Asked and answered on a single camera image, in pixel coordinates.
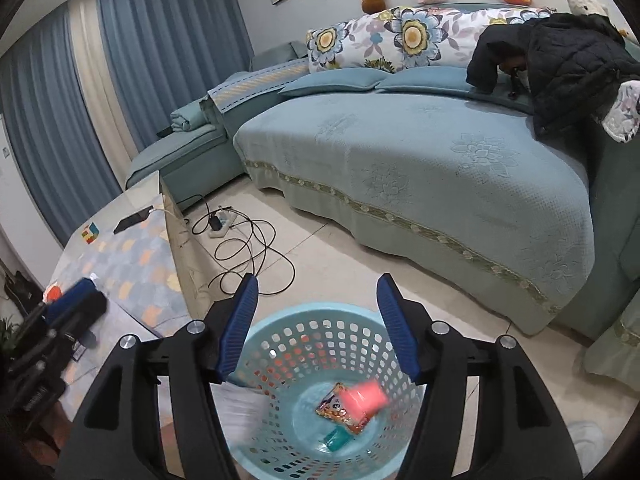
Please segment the folded teal blanket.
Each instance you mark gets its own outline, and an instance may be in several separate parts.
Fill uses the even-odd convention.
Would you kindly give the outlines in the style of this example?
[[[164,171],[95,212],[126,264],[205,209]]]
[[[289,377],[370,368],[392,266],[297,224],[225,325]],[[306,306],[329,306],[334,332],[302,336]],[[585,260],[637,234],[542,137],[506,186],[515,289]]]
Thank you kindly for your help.
[[[172,131],[189,132],[208,124],[208,119],[201,109],[199,100],[192,101],[170,113]]]

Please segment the pink packet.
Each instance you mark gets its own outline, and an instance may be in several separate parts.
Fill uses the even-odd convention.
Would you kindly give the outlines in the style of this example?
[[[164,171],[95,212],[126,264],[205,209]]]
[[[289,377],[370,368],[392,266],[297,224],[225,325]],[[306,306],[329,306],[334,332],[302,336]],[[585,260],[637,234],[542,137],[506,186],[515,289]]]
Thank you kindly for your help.
[[[358,420],[375,415],[388,404],[388,397],[376,380],[348,387],[338,397],[347,414]]]

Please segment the black jacket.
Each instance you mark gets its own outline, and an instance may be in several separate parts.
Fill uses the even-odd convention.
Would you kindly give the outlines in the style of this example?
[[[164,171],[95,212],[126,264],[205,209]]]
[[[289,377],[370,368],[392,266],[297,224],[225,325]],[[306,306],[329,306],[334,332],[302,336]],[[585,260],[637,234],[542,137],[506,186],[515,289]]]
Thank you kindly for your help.
[[[587,118],[618,143],[639,132],[639,62],[604,15],[555,13],[486,27],[466,82],[493,92],[500,70],[527,74],[541,138],[562,136]]]

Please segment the teal sofa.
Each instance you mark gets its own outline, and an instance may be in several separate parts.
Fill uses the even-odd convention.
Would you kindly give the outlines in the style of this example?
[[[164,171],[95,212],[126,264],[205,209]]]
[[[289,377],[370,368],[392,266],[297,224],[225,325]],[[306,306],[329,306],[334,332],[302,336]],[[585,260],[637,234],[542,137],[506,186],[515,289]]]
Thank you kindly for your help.
[[[533,335],[590,340],[585,370],[639,385],[639,133],[536,135],[525,72],[311,73],[307,38],[200,99],[258,188],[409,259]]]

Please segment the colourful snack packet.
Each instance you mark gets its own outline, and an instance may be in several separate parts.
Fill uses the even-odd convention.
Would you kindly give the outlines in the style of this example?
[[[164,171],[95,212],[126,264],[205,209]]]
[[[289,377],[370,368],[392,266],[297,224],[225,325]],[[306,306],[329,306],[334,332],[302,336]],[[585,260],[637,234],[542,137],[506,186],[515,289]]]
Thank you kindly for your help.
[[[350,434],[358,436],[366,428],[370,420],[378,413],[373,412],[363,415],[360,419],[354,419],[352,414],[344,408],[340,394],[347,390],[342,382],[337,382],[332,389],[321,399],[314,412],[330,422],[346,429]]]

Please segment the white power strip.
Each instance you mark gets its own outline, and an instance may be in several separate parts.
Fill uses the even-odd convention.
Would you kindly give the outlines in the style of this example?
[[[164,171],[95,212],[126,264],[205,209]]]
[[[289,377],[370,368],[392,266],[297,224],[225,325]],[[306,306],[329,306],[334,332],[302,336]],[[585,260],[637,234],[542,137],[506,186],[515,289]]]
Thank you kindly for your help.
[[[238,214],[232,208],[218,208],[208,215],[207,234],[210,238],[223,238],[234,225]]]

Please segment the blue curtain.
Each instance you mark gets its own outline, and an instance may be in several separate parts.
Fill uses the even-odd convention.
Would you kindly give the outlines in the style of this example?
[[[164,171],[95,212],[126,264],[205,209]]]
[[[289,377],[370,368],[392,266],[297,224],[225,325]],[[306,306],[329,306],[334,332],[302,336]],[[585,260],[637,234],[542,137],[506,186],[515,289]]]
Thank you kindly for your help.
[[[238,0],[96,0],[108,69],[138,150],[169,115],[247,70],[254,51]]]
[[[2,55],[1,111],[29,193],[66,244],[120,194],[82,95],[66,6]]]

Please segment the black smartphone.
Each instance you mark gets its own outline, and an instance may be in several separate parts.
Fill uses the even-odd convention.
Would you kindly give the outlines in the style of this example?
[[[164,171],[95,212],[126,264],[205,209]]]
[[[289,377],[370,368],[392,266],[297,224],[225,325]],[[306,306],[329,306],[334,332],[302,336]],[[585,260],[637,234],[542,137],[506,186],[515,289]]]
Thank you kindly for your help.
[[[139,223],[142,223],[147,218],[149,218],[149,215],[153,209],[154,209],[153,206],[147,206],[146,208],[143,208],[139,211],[134,212],[133,214],[130,214],[125,218],[120,219],[119,222],[117,223],[117,226],[115,226],[113,234],[114,235],[119,234],[121,232],[124,232],[132,228],[133,226],[136,226]]]

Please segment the white bear plush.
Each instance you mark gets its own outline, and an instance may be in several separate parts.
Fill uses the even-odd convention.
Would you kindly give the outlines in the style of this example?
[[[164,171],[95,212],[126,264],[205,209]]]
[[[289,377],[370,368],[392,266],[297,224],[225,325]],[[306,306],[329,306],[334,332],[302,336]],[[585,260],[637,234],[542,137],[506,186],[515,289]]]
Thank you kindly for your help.
[[[598,14],[608,16],[608,8],[598,0],[566,0],[570,13],[574,15]]]

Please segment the blue curtain left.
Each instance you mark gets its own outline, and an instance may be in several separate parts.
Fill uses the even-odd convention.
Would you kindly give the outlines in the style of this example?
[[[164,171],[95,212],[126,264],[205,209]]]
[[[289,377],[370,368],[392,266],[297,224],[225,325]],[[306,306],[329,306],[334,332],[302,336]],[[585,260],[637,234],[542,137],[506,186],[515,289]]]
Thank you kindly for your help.
[[[29,193],[66,244],[120,194],[82,95],[66,6],[2,55],[1,111]]]

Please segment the patterned tablecloth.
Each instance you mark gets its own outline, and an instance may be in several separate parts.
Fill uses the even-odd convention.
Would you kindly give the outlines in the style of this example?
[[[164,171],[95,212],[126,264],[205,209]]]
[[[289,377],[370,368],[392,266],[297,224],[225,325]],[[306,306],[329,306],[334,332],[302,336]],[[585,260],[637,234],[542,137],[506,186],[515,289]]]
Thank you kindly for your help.
[[[78,346],[63,372],[61,403],[74,417],[100,368],[121,336],[142,341],[175,333],[192,318],[179,280],[171,237],[186,238],[183,218],[164,208],[119,234],[103,233],[56,272],[52,283],[65,292],[81,278],[96,284],[107,299],[106,312],[90,327],[87,347]]]

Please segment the cream curtain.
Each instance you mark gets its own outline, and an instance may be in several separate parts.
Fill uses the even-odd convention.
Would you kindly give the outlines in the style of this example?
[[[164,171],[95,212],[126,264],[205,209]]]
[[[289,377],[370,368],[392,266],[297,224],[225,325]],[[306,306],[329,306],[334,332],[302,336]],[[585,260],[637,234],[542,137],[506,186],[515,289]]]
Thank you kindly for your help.
[[[98,0],[70,0],[70,39],[82,95],[99,144],[118,184],[126,188],[138,149],[116,96],[100,27]]]

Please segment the rubik's cube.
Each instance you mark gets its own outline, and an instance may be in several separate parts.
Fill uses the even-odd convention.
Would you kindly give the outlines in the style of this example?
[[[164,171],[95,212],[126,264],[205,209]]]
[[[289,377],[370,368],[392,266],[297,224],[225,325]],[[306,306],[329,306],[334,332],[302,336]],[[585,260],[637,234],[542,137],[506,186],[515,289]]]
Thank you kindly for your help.
[[[86,224],[81,230],[82,239],[88,244],[95,242],[100,235],[100,230],[94,222]]]

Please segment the light blue laundry basket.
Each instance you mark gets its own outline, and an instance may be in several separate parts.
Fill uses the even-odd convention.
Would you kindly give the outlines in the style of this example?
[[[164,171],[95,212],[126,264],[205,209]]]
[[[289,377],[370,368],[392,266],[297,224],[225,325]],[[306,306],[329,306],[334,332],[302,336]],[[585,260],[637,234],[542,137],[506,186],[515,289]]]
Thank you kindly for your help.
[[[396,474],[424,390],[396,359],[381,315],[351,304],[313,302],[264,318],[247,334],[232,382],[266,399],[234,460],[256,479],[387,479]],[[337,382],[376,380],[388,404],[335,453],[321,442],[336,426],[314,409]]]

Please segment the teal wrapper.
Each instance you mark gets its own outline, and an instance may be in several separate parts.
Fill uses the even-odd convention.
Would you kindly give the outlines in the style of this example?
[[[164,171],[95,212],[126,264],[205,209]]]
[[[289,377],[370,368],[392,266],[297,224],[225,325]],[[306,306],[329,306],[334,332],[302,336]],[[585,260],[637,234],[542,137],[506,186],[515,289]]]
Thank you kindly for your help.
[[[335,453],[352,440],[352,435],[342,426],[336,426],[327,434],[321,444],[328,453]]]

